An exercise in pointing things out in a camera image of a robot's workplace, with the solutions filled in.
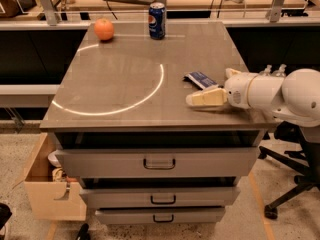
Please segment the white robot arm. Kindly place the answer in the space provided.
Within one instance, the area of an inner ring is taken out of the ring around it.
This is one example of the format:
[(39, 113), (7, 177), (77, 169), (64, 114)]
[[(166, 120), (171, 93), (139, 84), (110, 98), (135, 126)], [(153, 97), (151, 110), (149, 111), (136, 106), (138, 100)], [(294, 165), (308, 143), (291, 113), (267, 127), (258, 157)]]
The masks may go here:
[(320, 125), (320, 72), (298, 69), (286, 75), (283, 68), (271, 73), (226, 69), (224, 87), (207, 87), (186, 97), (190, 107), (258, 109), (303, 127)]

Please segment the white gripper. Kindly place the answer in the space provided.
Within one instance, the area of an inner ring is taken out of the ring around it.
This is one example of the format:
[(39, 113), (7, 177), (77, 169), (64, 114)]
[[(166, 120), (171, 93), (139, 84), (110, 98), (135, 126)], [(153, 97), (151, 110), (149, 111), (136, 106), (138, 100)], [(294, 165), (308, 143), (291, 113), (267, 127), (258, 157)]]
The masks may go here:
[(244, 72), (233, 68), (225, 69), (226, 82), (223, 88), (204, 89), (186, 97), (186, 103), (191, 107), (216, 107), (228, 102), (238, 108), (248, 109), (248, 91), (252, 80), (257, 73)]

